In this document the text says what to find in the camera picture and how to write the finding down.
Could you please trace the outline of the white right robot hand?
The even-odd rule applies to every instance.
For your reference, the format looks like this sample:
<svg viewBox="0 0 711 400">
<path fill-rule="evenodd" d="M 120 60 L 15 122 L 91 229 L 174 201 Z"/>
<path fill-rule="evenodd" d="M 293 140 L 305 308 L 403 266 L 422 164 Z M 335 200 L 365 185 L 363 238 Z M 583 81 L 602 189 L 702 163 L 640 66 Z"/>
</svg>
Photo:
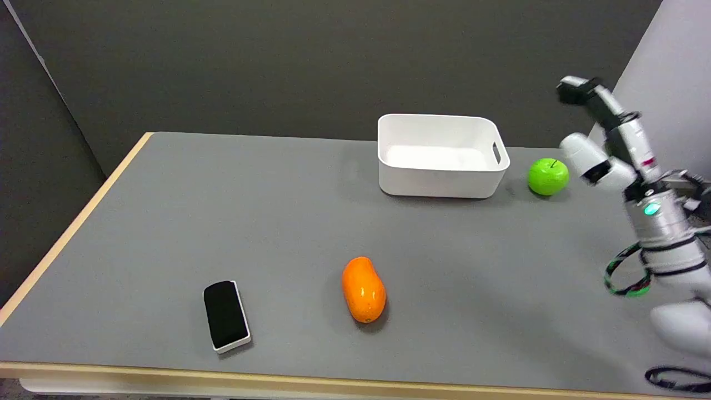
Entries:
<svg viewBox="0 0 711 400">
<path fill-rule="evenodd" d="M 640 113 L 626 111 L 601 79 L 565 76 L 556 93 L 562 104 L 584 107 L 604 133 L 602 144 L 578 132 L 559 144 L 577 175 L 591 186 L 614 192 L 661 180 L 663 172 L 640 123 Z"/>
</svg>

